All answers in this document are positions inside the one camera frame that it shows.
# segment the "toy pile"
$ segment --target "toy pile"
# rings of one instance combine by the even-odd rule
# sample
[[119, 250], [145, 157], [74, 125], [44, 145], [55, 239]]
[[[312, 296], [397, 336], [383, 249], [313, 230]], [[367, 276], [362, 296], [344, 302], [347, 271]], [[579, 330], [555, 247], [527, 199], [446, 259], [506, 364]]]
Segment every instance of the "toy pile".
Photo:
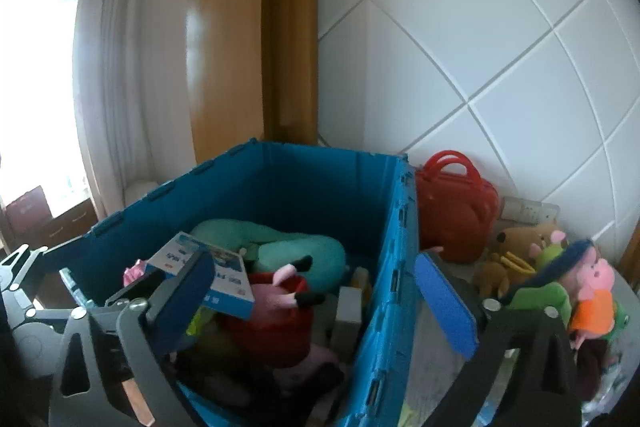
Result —
[[612, 342], [628, 315], [613, 298], [614, 279], [592, 241], [569, 243], [553, 221], [498, 233], [472, 285], [481, 298], [497, 298], [510, 309], [555, 309], [575, 351], [580, 399], [588, 402], [619, 366]]
[[349, 273], [330, 237], [212, 219], [127, 269], [124, 284], [150, 269], [176, 275], [198, 248], [212, 253], [216, 277], [172, 354], [177, 379], [249, 420], [325, 425], [362, 334], [368, 270]]

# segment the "white curtain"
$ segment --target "white curtain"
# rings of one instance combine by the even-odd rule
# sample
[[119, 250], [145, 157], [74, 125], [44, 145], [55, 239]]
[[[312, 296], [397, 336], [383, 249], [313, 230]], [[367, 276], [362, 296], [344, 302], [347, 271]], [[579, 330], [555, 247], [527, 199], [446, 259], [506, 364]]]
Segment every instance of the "white curtain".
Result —
[[139, 20], [140, 0], [78, 0], [76, 125], [100, 219], [124, 208], [129, 187], [156, 184], [143, 116]]

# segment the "wall outlet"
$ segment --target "wall outlet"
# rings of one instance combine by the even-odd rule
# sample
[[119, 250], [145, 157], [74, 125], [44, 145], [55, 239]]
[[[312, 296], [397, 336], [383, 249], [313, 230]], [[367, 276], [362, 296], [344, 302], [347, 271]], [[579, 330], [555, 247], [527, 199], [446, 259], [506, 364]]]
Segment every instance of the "wall outlet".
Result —
[[542, 203], [538, 201], [522, 200], [519, 222], [527, 225], [537, 225], [540, 222]]
[[520, 219], [521, 212], [521, 199], [510, 198], [509, 196], [502, 198], [502, 211], [500, 213], [500, 219], [505, 219], [507, 221], [517, 221], [518, 219]]
[[558, 205], [552, 203], [542, 203], [539, 223], [546, 223], [547, 221], [558, 219], [558, 214], [560, 214], [560, 207]]
[[505, 197], [502, 199], [500, 219], [520, 225], [538, 225], [558, 218], [560, 207], [551, 203]]

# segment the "metal bolt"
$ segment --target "metal bolt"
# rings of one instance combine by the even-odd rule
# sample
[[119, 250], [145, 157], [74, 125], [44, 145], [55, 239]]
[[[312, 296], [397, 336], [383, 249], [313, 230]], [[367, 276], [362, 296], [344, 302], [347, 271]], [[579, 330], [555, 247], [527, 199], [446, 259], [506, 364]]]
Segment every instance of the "metal bolt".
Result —
[[146, 299], [139, 297], [138, 299], [133, 299], [129, 304], [129, 309], [133, 311], [144, 311], [149, 306], [149, 303]]
[[551, 317], [552, 319], [558, 318], [558, 310], [556, 310], [553, 306], [547, 306], [545, 308], [545, 315], [547, 317]]
[[482, 306], [489, 312], [499, 312], [502, 308], [500, 302], [495, 299], [485, 299], [484, 301], [482, 301]]
[[81, 319], [86, 315], [86, 309], [82, 308], [82, 306], [78, 306], [78, 308], [73, 308], [71, 310], [71, 318], [72, 319]]

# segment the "orange shirt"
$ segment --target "orange shirt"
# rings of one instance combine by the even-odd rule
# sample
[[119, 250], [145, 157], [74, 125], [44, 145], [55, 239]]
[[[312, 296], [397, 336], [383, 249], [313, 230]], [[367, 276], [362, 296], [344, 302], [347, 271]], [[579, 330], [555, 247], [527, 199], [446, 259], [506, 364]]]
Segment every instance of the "orange shirt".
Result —
[[580, 301], [569, 323], [569, 331], [585, 330], [606, 335], [613, 327], [613, 297], [608, 290], [595, 290], [595, 296]]

